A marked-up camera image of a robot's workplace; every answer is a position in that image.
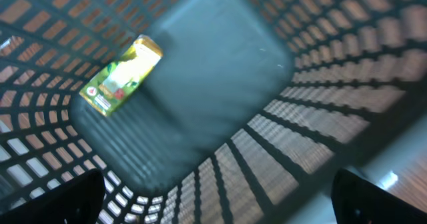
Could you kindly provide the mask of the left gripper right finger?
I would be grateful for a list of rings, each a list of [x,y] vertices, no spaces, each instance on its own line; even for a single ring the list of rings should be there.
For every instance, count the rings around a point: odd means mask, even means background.
[[[331,191],[337,224],[426,224],[426,212],[340,169]]]

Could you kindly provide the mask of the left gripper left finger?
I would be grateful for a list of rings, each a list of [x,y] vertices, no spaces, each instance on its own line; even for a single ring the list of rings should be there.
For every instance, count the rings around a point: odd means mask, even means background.
[[[91,169],[1,214],[1,224],[96,223],[105,192],[102,172]]]

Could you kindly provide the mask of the green tea carton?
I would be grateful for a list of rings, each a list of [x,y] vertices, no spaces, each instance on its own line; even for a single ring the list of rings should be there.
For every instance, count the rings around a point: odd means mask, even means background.
[[[147,35],[140,35],[120,58],[96,73],[79,94],[107,117],[124,104],[162,57],[161,47]]]

